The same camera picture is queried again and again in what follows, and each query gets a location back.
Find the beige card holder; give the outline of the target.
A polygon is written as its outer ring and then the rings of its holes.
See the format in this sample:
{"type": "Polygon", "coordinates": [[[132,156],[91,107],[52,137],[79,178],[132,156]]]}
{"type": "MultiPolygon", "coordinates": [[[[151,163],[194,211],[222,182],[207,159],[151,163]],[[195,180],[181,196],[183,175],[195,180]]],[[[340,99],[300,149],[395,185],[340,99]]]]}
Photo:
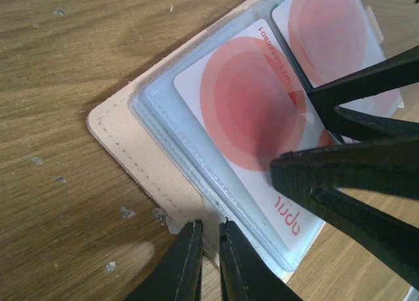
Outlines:
{"type": "Polygon", "coordinates": [[[288,249],[174,85],[178,74],[263,19],[308,98],[313,86],[272,19],[272,11],[283,1],[247,0],[231,10],[98,105],[88,115],[88,127],[175,225],[203,222],[204,250],[212,260],[219,254],[218,225],[232,219],[266,265],[287,279],[323,221],[318,218],[321,223],[306,246],[288,249]]]}

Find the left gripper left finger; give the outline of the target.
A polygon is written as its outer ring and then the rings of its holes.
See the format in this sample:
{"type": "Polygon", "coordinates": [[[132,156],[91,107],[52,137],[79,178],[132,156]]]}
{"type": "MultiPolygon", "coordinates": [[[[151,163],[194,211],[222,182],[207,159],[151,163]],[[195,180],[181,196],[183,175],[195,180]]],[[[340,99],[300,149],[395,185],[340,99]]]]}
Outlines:
{"type": "Polygon", "coordinates": [[[154,270],[127,297],[139,301],[200,300],[203,223],[188,222],[154,270]]]}

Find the red white april card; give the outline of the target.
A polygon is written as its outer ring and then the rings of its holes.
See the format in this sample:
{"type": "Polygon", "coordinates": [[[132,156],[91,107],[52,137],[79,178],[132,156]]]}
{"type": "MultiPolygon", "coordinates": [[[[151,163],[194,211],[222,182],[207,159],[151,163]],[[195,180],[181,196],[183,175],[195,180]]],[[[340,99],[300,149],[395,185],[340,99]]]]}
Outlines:
{"type": "Polygon", "coordinates": [[[386,59],[361,0],[285,0],[272,19],[314,88],[386,59]]]}

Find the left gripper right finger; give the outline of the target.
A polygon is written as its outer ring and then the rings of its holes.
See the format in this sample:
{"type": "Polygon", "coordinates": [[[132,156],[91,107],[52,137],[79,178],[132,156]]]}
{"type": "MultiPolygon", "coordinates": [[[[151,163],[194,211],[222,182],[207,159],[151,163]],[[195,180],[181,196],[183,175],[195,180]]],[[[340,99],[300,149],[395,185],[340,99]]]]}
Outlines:
{"type": "Polygon", "coordinates": [[[222,300],[301,300],[263,262],[234,221],[221,223],[219,236],[222,300]]]}

